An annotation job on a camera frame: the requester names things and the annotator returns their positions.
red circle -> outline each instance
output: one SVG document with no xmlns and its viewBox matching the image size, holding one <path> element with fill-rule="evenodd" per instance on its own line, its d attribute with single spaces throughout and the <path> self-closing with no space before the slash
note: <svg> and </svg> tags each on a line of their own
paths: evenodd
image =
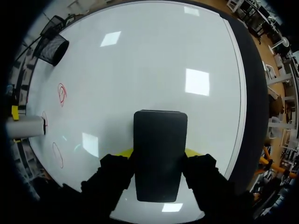
<svg viewBox="0 0 299 224">
<path fill-rule="evenodd" d="M 47 127 L 48 126 L 48 118 L 47 118 L 47 114 L 45 111 L 43 111 L 43 113 L 42 113 L 42 118 L 45 119 L 45 126 Z"/>
<path fill-rule="evenodd" d="M 61 105 L 61 107 L 63 107 L 64 100 L 67 95 L 66 95 L 66 89 L 62 83 L 58 84 L 58 96 L 59 96 L 60 105 Z"/>
<path fill-rule="evenodd" d="M 56 156 L 56 153 L 55 153 L 55 149 L 54 149 L 54 145 L 56 146 L 56 149 L 58 150 L 60 158 L 61 158 L 60 168 L 63 168 L 64 167 L 64 160 L 63 160 L 63 158 L 61 156 L 61 153 L 60 153 L 60 150 L 59 150 L 57 144 L 55 142 L 53 142 L 52 148 L 53 148 L 53 152 L 54 152 L 55 158 L 57 159 L 57 156 Z"/>
</svg>

white table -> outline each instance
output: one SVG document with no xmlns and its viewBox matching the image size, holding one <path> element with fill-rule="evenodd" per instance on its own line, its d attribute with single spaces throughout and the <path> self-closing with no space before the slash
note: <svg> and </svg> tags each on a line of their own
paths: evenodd
<svg viewBox="0 0 299 224">
<path fill-rule="evenodd" d="M 56 67 L 39 60 L 29 115 L 46 117 L 46 135 L 30 139 L 60 185 L 80 191 L 106 154 L 133 147 L 141 109 L 188 116 L 186 148 L 211 154 L 229 178 L 245 126 L 246 83 L 229 23 L 179 2 L 132 2 L 100 10 L 61 35 L 69 48 Z M 139 202 L 131 180 L 111 217 L 133 223 L 183 223 L 203 216 L 182 176 L 176 212 Z"/>
</svg>

chair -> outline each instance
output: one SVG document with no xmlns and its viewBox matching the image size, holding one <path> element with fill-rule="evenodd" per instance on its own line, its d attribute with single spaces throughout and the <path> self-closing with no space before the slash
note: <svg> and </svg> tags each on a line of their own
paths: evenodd
<svg viewBox="0 0 299 224">
<path fill-rule="evenodd" d="M 65 20 L 55 15 L 40 33 L 41 39 L 33 56 L 56 66 L 69 46 L 69 41 L 59 35 L 64 27 Z"/>
</svg>

